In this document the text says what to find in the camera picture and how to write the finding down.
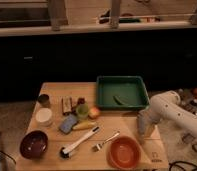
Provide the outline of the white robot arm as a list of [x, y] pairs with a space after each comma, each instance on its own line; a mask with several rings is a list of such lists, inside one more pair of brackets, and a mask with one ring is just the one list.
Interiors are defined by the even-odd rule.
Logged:
[[150, 137], [154, 126], [161, 119], [174, 121], [197, 139], [197, 116], [179, 106], [181, 98], [175, 91], [153, 95], [149, 106], [137, 115], [137, 131], [140, 136]]

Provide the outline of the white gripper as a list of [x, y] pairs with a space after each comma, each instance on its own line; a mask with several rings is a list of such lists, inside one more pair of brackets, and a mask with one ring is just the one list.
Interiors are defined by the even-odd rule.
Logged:
[[159, 122], [159, 116], [150, 108], [141, 110], [137, 116], [137, 132], [144, 140], [149, 138], [155, 130], [155, 125]]

